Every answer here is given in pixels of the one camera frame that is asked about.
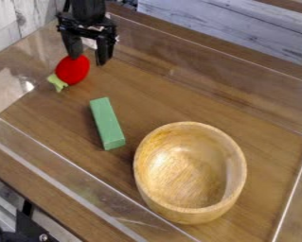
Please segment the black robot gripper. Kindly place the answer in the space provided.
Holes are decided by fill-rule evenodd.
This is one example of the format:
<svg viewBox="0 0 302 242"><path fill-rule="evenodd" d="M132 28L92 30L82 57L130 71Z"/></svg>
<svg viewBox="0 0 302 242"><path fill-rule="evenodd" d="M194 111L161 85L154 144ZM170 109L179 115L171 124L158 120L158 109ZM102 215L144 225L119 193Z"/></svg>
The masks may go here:
<svg viewBox="0 0 302 242"><path fill-rule="evenodd" d="M106 16L104 0L66 0L58 13L58 32L72 60L83 52L82 38L96 40L98 65L104 65L112 58L118 34L116 25Z"/></svg>

